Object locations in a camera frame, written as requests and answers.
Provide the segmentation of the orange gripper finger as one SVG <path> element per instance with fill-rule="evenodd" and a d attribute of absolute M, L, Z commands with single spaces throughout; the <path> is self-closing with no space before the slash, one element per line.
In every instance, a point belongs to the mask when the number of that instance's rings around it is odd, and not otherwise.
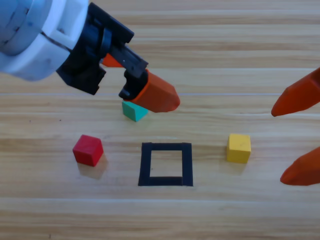
<path fill-rule="evenodd" d="M 310 186 L 320 183 L 320 148 L 316 148 L 290 165 L 280 177 L 280 182 L 292 186 Z"/>
<path fill-rule="evenodd" d="M 146 69 L 146 84 L 139 94 L 129 102 L 154 113 L 171 112 L 181 101 L 173 85 Z"/>
<path fill-rule="evenodd" d="M 275 102 L 273 117 L 307 110 L 320 102 L 320 69 L 288 86 Z"/>
<path fill-rule="evenodd" d="M 123 66 L 108 53 L 103 59 L 101 64 L 108 68 L 123 68 Z"/>

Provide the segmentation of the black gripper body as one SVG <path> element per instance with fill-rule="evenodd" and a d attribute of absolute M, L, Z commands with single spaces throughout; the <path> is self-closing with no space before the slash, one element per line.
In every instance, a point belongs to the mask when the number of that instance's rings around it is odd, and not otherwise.
<path fill-rule="evenodd" d="M 125 69 L 126 83 L 119 96 L 133 100 L 147 83 L 148 65 L 127 46 L 133 37 L 133 31 L 90 3 L 79 40 L 56 72 L 68 86 L 95 95 L 106 74 L 102 59 L 109 53 Z"/>

